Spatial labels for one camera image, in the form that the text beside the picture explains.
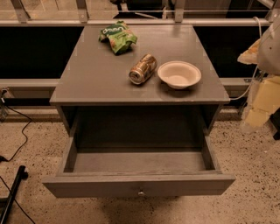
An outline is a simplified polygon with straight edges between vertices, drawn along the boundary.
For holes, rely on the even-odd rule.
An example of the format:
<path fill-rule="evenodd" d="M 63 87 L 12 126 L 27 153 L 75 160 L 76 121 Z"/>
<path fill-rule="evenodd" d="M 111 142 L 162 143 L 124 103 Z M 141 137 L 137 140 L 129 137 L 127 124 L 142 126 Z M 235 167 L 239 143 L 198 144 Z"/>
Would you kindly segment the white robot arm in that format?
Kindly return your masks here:
<path fill-rule="evenodd" d="M 261 127 L 280 109 L 280 17 L 237 61 L 245 65 L 256 64 L 269 75 L 260 83 L 254 83 L 243 116 L 247 125 Z"/>

